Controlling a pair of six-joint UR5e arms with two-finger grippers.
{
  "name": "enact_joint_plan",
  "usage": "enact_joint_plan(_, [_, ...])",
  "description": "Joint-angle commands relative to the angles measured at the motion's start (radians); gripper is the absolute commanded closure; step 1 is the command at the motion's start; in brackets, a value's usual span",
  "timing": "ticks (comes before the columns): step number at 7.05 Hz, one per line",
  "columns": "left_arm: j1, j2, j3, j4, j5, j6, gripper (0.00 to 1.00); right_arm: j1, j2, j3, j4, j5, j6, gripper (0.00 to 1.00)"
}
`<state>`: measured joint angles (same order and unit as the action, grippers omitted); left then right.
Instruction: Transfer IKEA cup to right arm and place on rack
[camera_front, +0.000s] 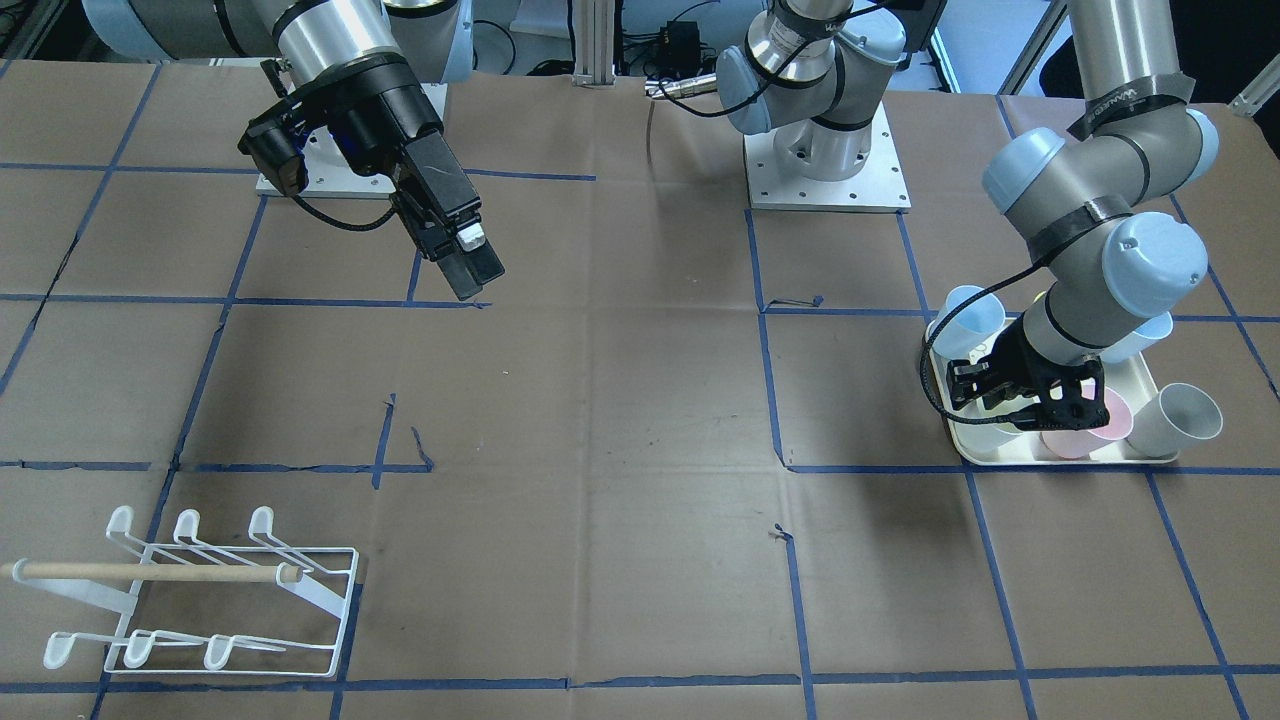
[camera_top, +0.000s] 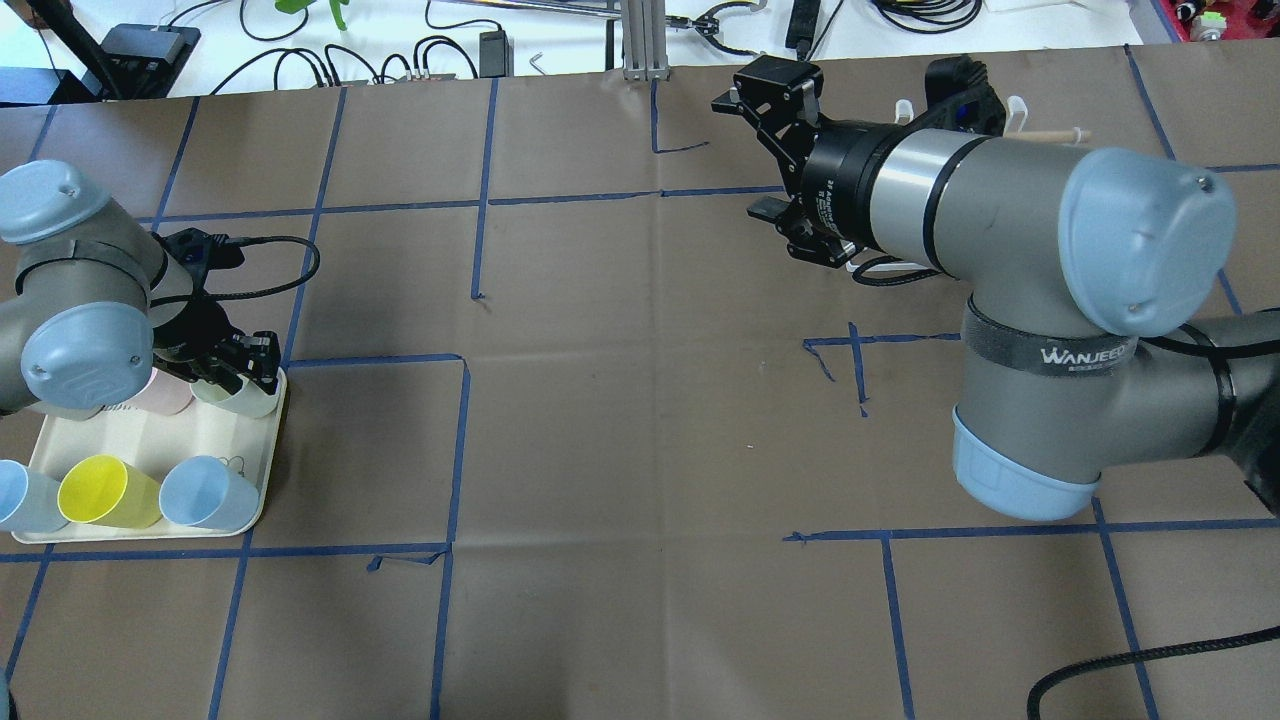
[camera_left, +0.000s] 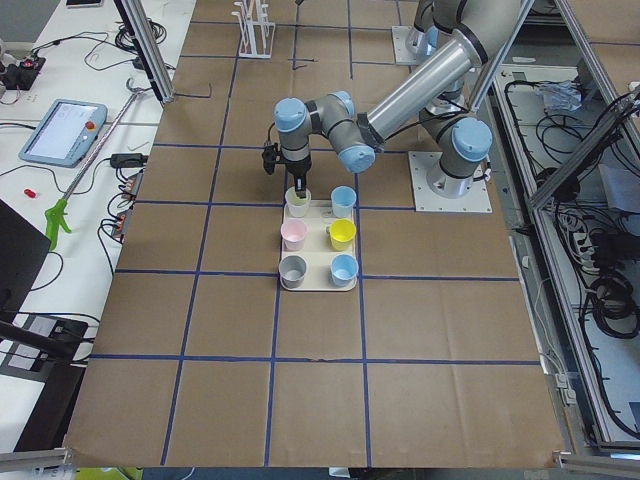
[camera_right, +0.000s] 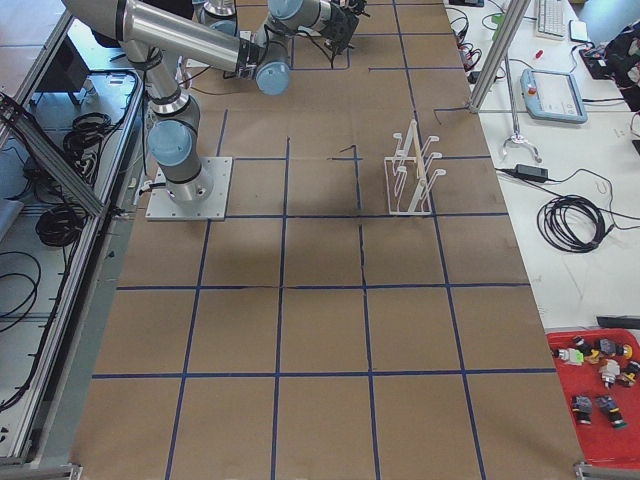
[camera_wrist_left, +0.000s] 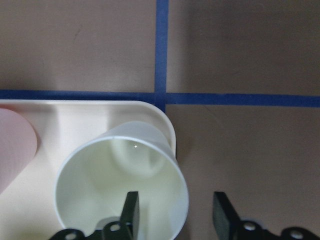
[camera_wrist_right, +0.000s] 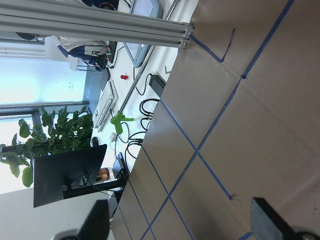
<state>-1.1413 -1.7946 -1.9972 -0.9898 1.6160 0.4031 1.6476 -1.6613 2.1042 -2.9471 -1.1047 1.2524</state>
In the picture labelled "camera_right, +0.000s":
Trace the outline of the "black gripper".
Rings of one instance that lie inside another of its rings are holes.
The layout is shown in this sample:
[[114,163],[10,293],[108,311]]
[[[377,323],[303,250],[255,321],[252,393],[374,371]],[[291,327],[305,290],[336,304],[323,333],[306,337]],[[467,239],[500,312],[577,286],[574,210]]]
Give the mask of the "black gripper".
[[325,23],[324,38],[331,48],[347,48],[358,26],[359,19],[339,6],[331,7],[331,15]]

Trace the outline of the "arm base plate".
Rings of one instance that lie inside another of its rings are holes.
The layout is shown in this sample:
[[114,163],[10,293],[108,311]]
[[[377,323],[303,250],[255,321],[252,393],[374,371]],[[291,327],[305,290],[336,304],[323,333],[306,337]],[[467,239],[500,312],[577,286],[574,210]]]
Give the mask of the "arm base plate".
[[224,221],[227,212],[232,157],[200,157],[201,171],[189,183],[167,181],[161,167],[146,210],[150,221]]

